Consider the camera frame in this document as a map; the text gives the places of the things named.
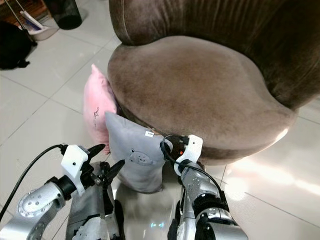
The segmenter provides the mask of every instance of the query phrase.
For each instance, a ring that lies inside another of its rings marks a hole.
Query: armchair seat cushion
[[[267,148],[297,115],[271,96],[249,58],[203,39],[122,44],[109,61],[108,77],[130,120],[163,135],[202,137],[205,163]]]

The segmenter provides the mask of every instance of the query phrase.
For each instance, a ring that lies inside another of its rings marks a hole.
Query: gray pillow
[[[113,159],[115,162],[125,160],[117,175],[121,182],[142,193],[159,191],[165,164],[160,149],[164,137],[112,112],[105,113],[105,122]]]

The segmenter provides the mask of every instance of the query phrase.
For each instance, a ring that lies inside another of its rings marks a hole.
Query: pillow tag
[[[152,138],[155,134],[151,131],[145,131],[145,136]]]

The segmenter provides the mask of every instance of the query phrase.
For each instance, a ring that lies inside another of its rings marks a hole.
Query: black cable
[[[62,144],[58,144],[58,145],[53,145],[51,147],[48,147],[46,150],[44,150],[43,152],[41,152],[38,156],[36,156],[36,158],[29,164],[29,166],[24,170],[24,172],[22,173],[22,175],[20,176],[20,178],[18,179],[18,181],[16,182],[10,196],[8,197],[7,201],[5,202],[1,212],[0,212],[0,222],[3,218],[3,216],[5,215],[5,212],[10,204],[10,202],[12,201],[12,199],[14,198],[14,195],[16,193],[16,191],[18,190],[21,182],[23,181],[24,177],[27,175],[28,171],[31,169],[31,167],[36,163],[36,161],[38,161],[43,155],[45,155],[47,152],[49,152],[52,149],[55,148],[60,148],[63,149],[64,145]]]
[[[169,158],[169,160],[170,160],[171,162],[173,162],[174,164],[178,164],[179,166],[182,166],[182,167],[184,167],[184,168],[189,168],[189,169],[196,170],[196,171],[198,171],[198,172],[206,175],[206,176],[216,185],[216,187],[217,187],[217,189],[218,189],[218,191],[219,191],[219,195],[220,195],[220,196],[224,196],[224,194],[222,193],[222,190],[221,190],[219,184],[217,183],[217,181],[216,181],[210,174],[208,174],[206,171],[204,171],[204,170],[202,170],[202,169],[200,169],[200,168],[197,168],[197,167],[195,167],[195,166],[190,166],[190,165],[187,165],[187,164],[183,164],[183,163],[181,163],[181,162],[177,162],[176,160],[174,160],[174,159],[170,156],[169,152],[167,151],[167,149],[166,149],[166,147],[165,147],[165,145],[164,145],[164,144],[165,144],[165,140],[166,140],[167,138],[169,138],[169,137],[177,137],[177,138],[179,138],[179,139],[181,138],[181,137],[178,136],[178,135],[172,135],[172,134],[171,134],[171,135],[165,136],[165,137],[162,139],[161,145],[162,145],[163,147],[162,147],[161,149],[164,151],[165,157]]]

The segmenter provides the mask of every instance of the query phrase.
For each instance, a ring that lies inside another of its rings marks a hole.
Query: black trash can
[[[59,28],[70,30],[79,27],[82,19],[75,0],[44,0]]]

